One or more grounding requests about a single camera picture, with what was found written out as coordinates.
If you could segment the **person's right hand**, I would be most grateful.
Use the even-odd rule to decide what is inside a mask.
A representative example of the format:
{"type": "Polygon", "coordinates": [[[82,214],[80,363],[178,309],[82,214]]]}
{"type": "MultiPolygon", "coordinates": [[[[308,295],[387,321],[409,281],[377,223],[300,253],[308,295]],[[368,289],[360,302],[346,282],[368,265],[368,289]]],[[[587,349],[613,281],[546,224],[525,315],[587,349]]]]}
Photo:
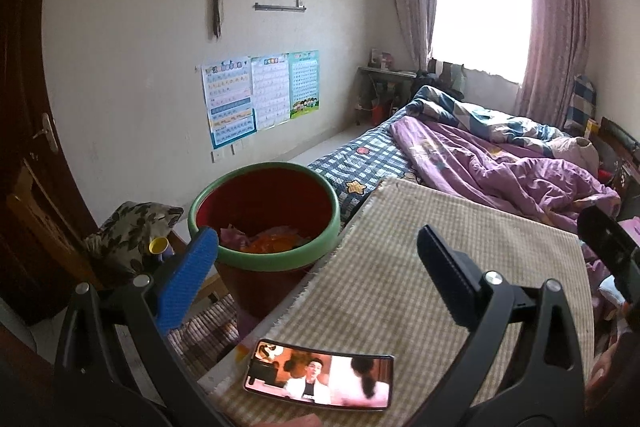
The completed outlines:
{"type": "Polygon", "coordinates": [[[639,388],[639,305],[623,306],[628,325],[608,350],[594,363],[586,386],[587,405],[594,409],[605,400],[622,401],[639,388]]]}

